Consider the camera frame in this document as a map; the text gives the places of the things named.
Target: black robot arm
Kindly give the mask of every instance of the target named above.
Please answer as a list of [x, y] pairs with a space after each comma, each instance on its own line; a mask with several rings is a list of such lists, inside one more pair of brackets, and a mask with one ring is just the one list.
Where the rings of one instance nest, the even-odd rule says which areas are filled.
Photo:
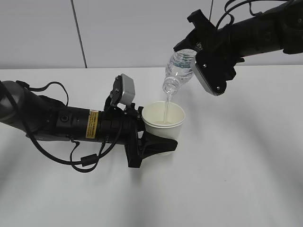
[[[122, 144], [125, 146], [128, 166], [139, 168], [144, 158], [174, 151], [177, 147], [175, 140], [145, 131], [143, 107], [135, 109], [132, 103], [134, 82], [125, 74], [116, 77], [104, 111], [69, 107], [61, 101], [37, 96], [31, 90], [38, 89], [30, 88], [22, 81], [0, 82], [0, 122], [26, 132], [39, 151], [61, 164], [73, 167], [96, 164], [115, 144]], [[121, 110], [117, 107], [118, 103], [126, 105], [126, 108]], [[138, 132], [141, 131], [143, 136], [139, 138]], [[92, 141], [112, 145], [103, 153], [83, 157], [81, 161], [75, 162], [53, 157], [37, 140], [72, 141], [78, 145], [78, 141]]]
[[[240, 5], [252, 1], [246, 0]], [[201, 10], [193, 12], [188, 21], [195, 29], [174, 50], [197, 51], [191, 68], [204, 89], [215, 96], [225, 92], [226, 81], [235, 77], [234, 66], [244, 62], [243, 57], [278, 50], [286, 54], [303, 52], [303, 0], [290, 0], [221, 29]]]

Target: cable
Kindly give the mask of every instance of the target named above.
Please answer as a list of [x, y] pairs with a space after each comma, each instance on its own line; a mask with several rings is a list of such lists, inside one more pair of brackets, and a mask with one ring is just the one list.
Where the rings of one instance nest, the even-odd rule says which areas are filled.
[[[71, 151], [71, 154], [70, 154], [70, 161], [72, 162], [72, 154], [73, 154], [74, 150], [80, 145], [80, 142], [79, 142], [79, 141], [74, 141], [74, 140], [71, 140], [71, 142], [76, 144], [75, 147], [74, 147], [74, 149]], [[101, 154], [101, 152], [103, 151], [103, 149], [104, 149], [104, 147], [105, 147], [105, 144], [106, 144], [106, 141], [104, 141], [104, 142], [102, 143], [101, 148], [100, 148], [100, 150], [99, 150], [98, 156], [99, 156], [99, 155]], [[71, 165], [71, 166], [72, 166], [72, 168], [73, 168], [74, 170], [76, 170], [76, 171], [78, 171], [78, 172], [80, 172], [80, 173], [89, 173], [89, 172], [93, 171], [93, 170], [97, 167], [98, 162], [99, 162], [99, 158], [97, 159], [97, 162], [94, 164], [94, 166], [91, 167], [91, 168], [89, 168], [89, 169], [82, 169], [82, 168], [76, 167], [75, 165]]]
[[212, 0], [212, 5], [211, 5], [211, 7], [210, 7], [209, 21], [210, 21], [210, 18], [212, 18], [213, 6], [214, 6], [214, 0]]
[[118, 139], [120, 137], [121, 131], [123, 128], [123, 116], [122, 116], [122, 120], [120, 121], [120, 126], [119, 126], [119, 131], [116, 135], [116, 137], [114, 138], [114, 141], [112, 142], [112, 144], [102, 153], [98, 155], [98, 159], [104, 157], [105, 155], [107, 155], [112, 149], [113, 147], [116, 145], [116, 143], [118, 142]]
[[259, 12], [259, 13], [254, 13], [251, 9], [251, 2], [248, 3], [249, 6], [250, 6], [250, 14], [253, 16], [253, 17], [256, 17], [256, 16], [260, 16], [262, 14], [262, 12]]
[[28, 83], [26, 83], [26, 82], [24, 82], [24, 81], [20, 81], [20, 80], [17, 80], [16, 83], [19, 84], [20, 86], [26, 88], [27, 90], [29, 90], [29, 91], [34, 91], [34, 92], [45, 91], [46, 89], [48, 89], [48, 87], [49, 87], [50, 85], [52, 85], [52, 84], [57, 84], [57, 85], [61, 86], [62, 89], [64, 90], [64, 92], [66, 93], [67, 101], [66, 101], [65, 106], [68, 106], [69, 96], [68, 96], [68, 93], [67, 93], [65, 87], [64, 87], [63, 84], [60, 83], [60, 82], [52, 81], [52, 82], [48, 83], [47, 85], [45, 85], [44, 87], [39, 87], [39, 88], [30, 87]]
[[11, 93], [7, 90], [7, 88], [4, 86], [4, 84], [0, 81], [0, 90], [4, 92], [5, 96], [8, 98], [10, 104], [13, 106], [14, 110], [16, 111], [17, 115], [19, 116], [25, 131], [28, 135], [28, 137], [30, 138], [30, 140], [32, 141], [32, 143], [34, 144], [34, 146], [42, 153], [44, 154], [46, 157], [48, 157], [49, 159], [51, 159], [52, 161], [58, 162], [60, 164], [63, 165], [80, 165], [81, 161], [76, 161], [76, 162], [70, 162], [70, 161], [65, 161], [62, 159], [59, 159], [53, 155], [51, 155], [50, 153], [48, 153], [46, 150], [44, 150], [40, 144], [38, 143], [38, 141], [36, 140], [36, 138], [34, 137], [34, 135], [32, 134], [29, 125], [27, 124], [21, 110], [18, 107], [18, 104], [16, 103], [16, 101], [14, 100], [13, 96], [11, 95]]
[[[105, 144], [106, 144], [106, 142], [107, 142], [107, 140], [108, 140], [108, 137], [105, 139], [105, 141], [104, 141], [104, 142], [102, 143], [102, 145], [101, 145], [101, 148], [100, 148], [99, 153], [98, 153], [98, 156], [97, 156], [97, 161], [96, 161], [96, 163], [94, 164], [93, 167], [91, 167], [91, 168], [89, 168], [89, 169], [82, 169], [82, 168], [76, 167], [75, 165], [71, 165], [72, 168], [73, 168], [74, 170], [80, 172], [80, 173], [89, 173], [89, 172], [93, 171], [93, 170], [97, 167], [97, 165], [98, 165], [98, 163], [99, 163], [99, 160], [100, 160], [101, 158], [103, 158], [105, 155], [107, 155], [107, 154], [113, 149], [113, 147], [116, 145], [116, 143], [118, 142], [118, 139], [119, 139], [119, 137], [120, 137], [120, 135], [121, 135], [122, 128], [123, 128], [123, 116], [122, 116], [122, 120], [120, 121], [119, 130], [118, 130], [118, 133], [117, 133], [116, 137], [114, 138], [114, 141], [113, 141], [112, 144], [111, 144], [111, 145], [102, 153], [102, 151], [103, 151], [103, 149], [104, 149], [104, 147], [105, 147]], [[70, 162], [73, 162], [73, 161], [72, 161], [72, 154], [73, 154], [74, 150], [80, 145], [80, 142], [79, 142], [79, 141], [74, 141], [74, 140], [71, 140], [71, 142], [76, 144], [75, 147], [74, 147], [74, 149], [71, 151], [71, 154], [70, 154]]]
[[[238, 7], [240, 7], [240, 6], [244, 5], [244, 4], [247, 4], [247, 3], [249, 3], [249, 2], [255, 2], [255, 1], [265, 1], [265, 0], [245, 0], [245, 1], [243, 1], [243, 2], [238, 3], [237, 5], [235, 5], [235, 6], [233, 6], [233, 7], [231, 7], [231, 8], [230, 8], [229, 10], [227, 10], [227, 11], [222, 15], [222, 17], [219, 19], [219, 21], [218, 21], [218, 23], [217, 23], [217, 25], [216, 25], [216, 29], [219, 28], [219, 26], [220, 26], [221, 22], [223, 21], [223, 19], [224, 19], [227, 15], [229, 15], [231, 11], [233, 11], [234, 9], [236, 9], [236, 8], [238, 8]], [[267, 1], [288, 1], [288, 4], [286, 5], [286, 7], [288, 7], [294, 0], [267, 0]]]

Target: sticker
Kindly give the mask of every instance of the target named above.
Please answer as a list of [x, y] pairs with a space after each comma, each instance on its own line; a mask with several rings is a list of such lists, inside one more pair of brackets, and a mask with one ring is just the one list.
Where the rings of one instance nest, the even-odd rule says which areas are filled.
[[94, 139], [96, 136], [98, 115], [99, 115], [99, 111], [96, 110], [89, 111], [89, 120], [87, 122], [87, 128], [86, 128], [87, 139]]

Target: white paper cup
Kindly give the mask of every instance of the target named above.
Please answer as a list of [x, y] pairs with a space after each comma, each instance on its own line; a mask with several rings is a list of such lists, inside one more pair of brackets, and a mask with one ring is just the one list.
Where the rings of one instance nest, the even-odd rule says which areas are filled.
[[170, 102], [167, 123], [164, 124], [165, 104], [165, 101], [160, 101], [143, 108], [142, 118], [145, 123], [145, 129], [153, 135], [178, 140], [181, 126], [185, 120], [185, 112], [179, 105]]

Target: white table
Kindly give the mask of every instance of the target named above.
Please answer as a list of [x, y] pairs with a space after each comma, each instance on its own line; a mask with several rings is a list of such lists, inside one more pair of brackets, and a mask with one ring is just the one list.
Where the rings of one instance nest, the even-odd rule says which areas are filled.
[[[0, 125], [0, 226], [303, 226], [303, 66], [242, 66], [224, 95], [196, 78], [173, 98], [187, 114], [172, 156], [127, 167], [115, 146], [81, 174], [39, 153], [22, 131]], [[163, 100], [163, 68], [0, 70], [33, 87], [60, 81], [70, 106], [99, 109], [115, 76], [135, 81], [137, 106]], [[60, 87], [44, 94], [65, 102]], [[68, 159], [73, 144], [42, 142]], [[75, 159], [99, 144], [82, 142]]]

